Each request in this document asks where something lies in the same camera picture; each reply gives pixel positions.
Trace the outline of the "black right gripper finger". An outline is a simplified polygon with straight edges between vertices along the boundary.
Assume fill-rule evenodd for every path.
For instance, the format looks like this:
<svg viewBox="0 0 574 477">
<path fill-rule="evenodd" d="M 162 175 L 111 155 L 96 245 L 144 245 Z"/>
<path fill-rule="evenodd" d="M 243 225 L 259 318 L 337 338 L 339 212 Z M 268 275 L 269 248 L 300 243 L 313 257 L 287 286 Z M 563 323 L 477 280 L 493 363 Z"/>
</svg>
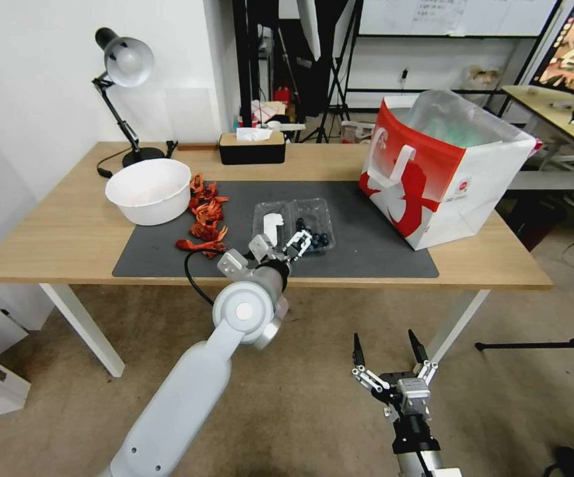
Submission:
<svg viewBox="0 0 574 477">
<path fill-rule="evenodd" d="M 412 377 L 420 381 L 425 387 L 429 388 L 431 381 L 435 377 L 438 370 L 438 363 L 431 361 L 428 358 L 428 353 L 425 346 L 420 342 L 413 330 L 408 329 L 408 339 L 416 365 L 412 370 Z"/>
<path fill-rule="evenodd" d="M 353 333 L 352 375 L 354 379 L 376 398 L 387 398 L 390 384 L 366 367 L 365 356 L 357 333 Z"/>
</svg>

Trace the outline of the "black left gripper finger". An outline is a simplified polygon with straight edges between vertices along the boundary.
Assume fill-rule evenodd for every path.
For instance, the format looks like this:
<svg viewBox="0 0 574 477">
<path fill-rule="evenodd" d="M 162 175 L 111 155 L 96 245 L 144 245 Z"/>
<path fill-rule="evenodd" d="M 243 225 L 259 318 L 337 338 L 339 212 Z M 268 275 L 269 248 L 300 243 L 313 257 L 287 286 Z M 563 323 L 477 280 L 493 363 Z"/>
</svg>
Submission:
<svg viewBox="0 0 574 477">
<path fill-rule="evenodd" d="M 312 245 L 310 241 L 296 241 L 285 246 L 282 253 L 285 255 L 287 262 L 295 262 L 311 250 Z"/>
<path fill-rule="evenodd" d="M 307 250 L 312 244 L 312 234 L 305 229 L 296 231 L 295 234 L 288 240 L 284 249 L 288 250 Z"/>
</svg>

